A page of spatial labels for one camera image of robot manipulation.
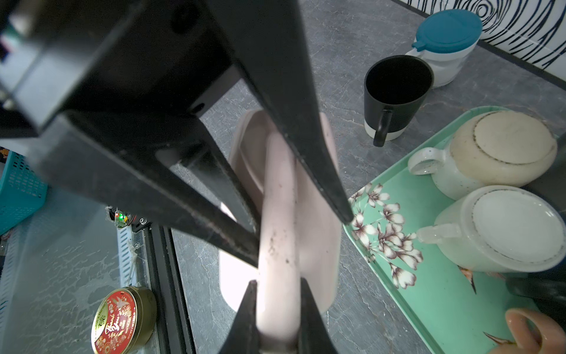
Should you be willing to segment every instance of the black and white wall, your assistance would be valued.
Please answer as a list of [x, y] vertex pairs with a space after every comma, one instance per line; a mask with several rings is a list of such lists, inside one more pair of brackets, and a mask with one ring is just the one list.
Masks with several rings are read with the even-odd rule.
[[482, 40], [566, 80], [566, 0], [401, 1], [427, 14], [472, 11], [482, 19]]

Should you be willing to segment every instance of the cup bottom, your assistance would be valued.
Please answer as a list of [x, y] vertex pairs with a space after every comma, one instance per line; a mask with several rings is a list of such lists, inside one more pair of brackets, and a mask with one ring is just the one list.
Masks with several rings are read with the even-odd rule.
[[[369, 135], [373, 139], [374, 136], [375, 136], [375, 129], [370, 127], [365, 120], [363, 121], [363, 126], [366, 128], [367, 135]], [[385, 141], [388, 142], [390, 140], [397, 139], [401, 134], [403, 134], [405, 129], [407, 129], [407, 127], [404, 127], [401, 130], [392, 131], [390, 133], [387, 133], [387, 136], [385, 137]]]
[[454, 76], [453, 76], [452, 78], [450, 78], [450, 80], [448, 80], [448, 81], [445, 81], [445, 82], [443, 82], [443, 83], [441, 83], [441, 84], [433, 85], [432, 88], [439, 88], [439, 87], [442, 87], [442, 86], [446, 86], [446, 85], [448, 85], [449, 83], [451, 83], [452, 81], [454, 81], [454, 79], [456, 79], [456, 75], [454, 75]]

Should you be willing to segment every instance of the white container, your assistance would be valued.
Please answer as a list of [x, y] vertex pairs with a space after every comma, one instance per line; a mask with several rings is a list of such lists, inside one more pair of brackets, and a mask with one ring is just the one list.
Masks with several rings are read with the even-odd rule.
[[543, 199], [510, 186], [475, 190], [417, 231], [462, 268], [480, 272], [538, 272], [566, 255], [566, 226]]
[[478, 41], [468, 48], [455, 53], [434, 53], [428, 50], [418, 52], [416, 48], [413, 48], [413, 50], [406, 55], [419, 57], [430, 65], [432, 72], [434, 72], [434, 83], [432, 87], [436, 88], [449, 84], [454, 80], [477, 43]]
[[460, 8], [439, 11], [424, 20], [408, 56], [426, 61], [434, 72], [432, 87], [450, 83], [462, 69], [482, 34], [479, 16]]
[[500, 110], [464, 123], [443, 150], [417, 151], [408, 168], [412, 174], [432, 174], [436, 187], [456, 200], [483, 186], [526, 185], [552, 165], [557, 148], [543, 122]]

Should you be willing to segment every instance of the white cup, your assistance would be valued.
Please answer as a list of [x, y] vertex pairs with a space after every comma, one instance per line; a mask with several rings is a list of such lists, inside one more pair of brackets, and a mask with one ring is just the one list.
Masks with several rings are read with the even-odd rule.
[[436, 187], [456, 200], [483, 186], [524, 186], [552, 165], [556, 152], [556, 140], [541, 121], [500, 110], [464, 123], [443, 150], [417, 151], [408, 168], [432, 174]]
[[441, 212], [417, 238], [455, 264], [481, 272], [538, 272], [566, 255], [566, 226], [543, 199], [510, 186], [475, 190]]
[[[338, 166], [334, 135], [320, 114], [328, 152]], [[220, 291], [237, 311], [250, 280], [258, 281], [256, 327], [261, 349], [288, 352], [297, 346], [301, 323], [301, 278], [319, 312], [336, 297], [341, 223], [266, 111], [248, 111], [238, 122], [228, 157], [261, 211], [258, 267], [220, 250]], [[228, 208], [220, 209], [233, 218]]]

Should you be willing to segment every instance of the gold tin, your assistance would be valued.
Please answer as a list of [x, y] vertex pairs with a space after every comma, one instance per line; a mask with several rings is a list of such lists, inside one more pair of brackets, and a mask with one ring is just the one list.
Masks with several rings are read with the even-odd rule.
[[95, 354], [127, 354], [141, 348], [153, 333], [157, 304], [148, 288], [114, 290], [98, 307], [92, 322]]

